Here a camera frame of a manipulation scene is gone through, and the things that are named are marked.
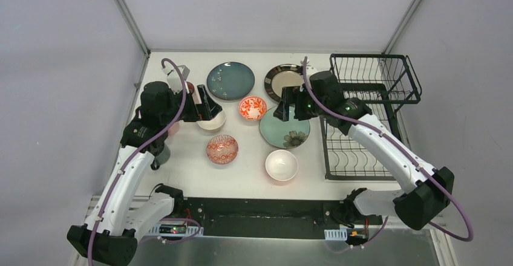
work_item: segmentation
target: dish rack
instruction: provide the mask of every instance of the dish rack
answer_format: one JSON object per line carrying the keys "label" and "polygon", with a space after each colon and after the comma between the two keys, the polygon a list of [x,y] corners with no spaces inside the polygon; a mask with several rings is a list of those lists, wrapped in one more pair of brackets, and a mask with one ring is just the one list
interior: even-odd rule
{"label": "dish rack", "polygon": [[[357,97],[399,140],[397,113],[417,104],[422,87],[410,58],[397,54],[332,54],[330,71],[346,98]],[[321,117],[328,180],[394,180],[386,168],[358,142],[344,136]]]}

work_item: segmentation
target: blue plate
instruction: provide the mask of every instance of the blue plate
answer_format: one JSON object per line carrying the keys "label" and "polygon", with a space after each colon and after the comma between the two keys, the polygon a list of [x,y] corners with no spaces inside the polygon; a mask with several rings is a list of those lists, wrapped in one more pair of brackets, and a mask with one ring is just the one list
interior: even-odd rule
{"label": "blue plate", "polygon": [[245,97],[255,84],[250,68],[239,62],[225,62],[210,71],[207,87],[212,95],[223,100]]}
{"label": "blue plate", "polygon": [[260,120],[260,133],[264,139],[278,148],[291,149],[303,144],[310,134],[310,122],[294,119],[294,108],[289,108],[289,121],[273,117],[276,107],[267,110]]}

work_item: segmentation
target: red patterned bowl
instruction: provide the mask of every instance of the red patterned bowl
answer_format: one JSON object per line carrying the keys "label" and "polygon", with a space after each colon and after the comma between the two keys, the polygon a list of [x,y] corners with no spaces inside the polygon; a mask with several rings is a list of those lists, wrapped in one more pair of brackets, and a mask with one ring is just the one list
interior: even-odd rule
{"label": "red patterned bowl", "polygon": [[207,156],[216,164],[228,164],[237,157],[239,145],[230,135],[217,135],[207,145]]}
{"label": "red patterned bowl", "polygon": [[245,97],[239,103],[239,114],[246,120],[260,120],[267,112],[267,104],[261,97]]}

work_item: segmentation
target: robotic arm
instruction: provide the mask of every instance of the robotic arm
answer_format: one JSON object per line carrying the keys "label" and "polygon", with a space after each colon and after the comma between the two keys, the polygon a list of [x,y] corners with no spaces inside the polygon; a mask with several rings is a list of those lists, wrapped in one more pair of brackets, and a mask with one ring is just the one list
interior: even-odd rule
{"label": "robotic arm", "polygon": [[[223,109],[207,94],[204,85],[198,85],[201,103],[196,104],[191,92],[187,93],[185,107],[178,120],[196,122],[212,120]],[[155,139],[135,155],[126,167],[128,170],[119,174],[122,164],[137,148],[165,128],[178,114],[182,91],[173,92],[165,82],[152,82],[144,86],[141,93],[141,106],[136,109],[136,116],[123,130],[121,148],[116,165],[105,190],[98,200],[103,204],[108,196],[105,210],[94,237],[93,259],[108,265],[128,265],[135,255],[137,244],[142,237],[159,220],[170,215],[174,209],[181,212],[183,193],[181,190],[160,186],[149,201],[134,213],[128,212],[129,205],[136,193],[148,166],[159,167],[156,157],[165,149],[167,132]],[[115,179],[116,186],[109,193]],[[73,247],[87,257],[90,236],[94,224],[99,219],[100,207],[96,206],[82,226],[72,225],[67,238]]]}
{"label": "robotic arm", "polygon": [[[381,134],[367,126],[355,124],[326,113],[315,103],[307,92],[305,85],[286,87],[282,90],[281,101],[273,113],[274,117],[286,122],[289,120],[289,106],[295,107],[295,118],[307,120],[323,116],[328,124],[338,128],[344,135],[363,145],[371,152],[394,176],[401,190],[372,191],[366,188],[354,190],[341,204],[343,218],[346,225],[352,226],[368,215],[397,216],[407,226],[415,230],[422,229],[437,214],[449,205],[449,200],[424,174],[419,167],[426,171],[445,188],[452,192],[454,175],[443,167],[436,169],[412,153],[396,137],[387,131],[379,119],[372,114],[371,109],[362,100],[357,98],[346,99],[337,78],[330,71],[317,72],[308,66],[308,81],[319,101],[333,112],[365,122],[379,128]],[[383,134],[391,137],[401,149]],[[410,154],[418,162],[415,166],[405,155]]]}

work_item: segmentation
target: white wall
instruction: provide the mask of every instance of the white wall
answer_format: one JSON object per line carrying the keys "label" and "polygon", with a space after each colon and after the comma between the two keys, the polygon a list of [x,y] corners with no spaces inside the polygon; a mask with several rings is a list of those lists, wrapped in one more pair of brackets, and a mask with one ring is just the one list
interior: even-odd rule
{"label": "white wall", "polygon": [[0,0],[0,265],[66,265],[143,55],[113,0]]}
{"label": "white wall", "polygon": [[[425,0],[396,53],[409,54],[424,88],[404,109],[419,155],[456,175],[454,196],[475,228],[454,242],[460,265],[513,258],[513,0]],[[448,227],[465,235],[457,211]]]}
{"label": "white wall", "polygon": [[125,0],[152,49],[382,51],[412,0]]}

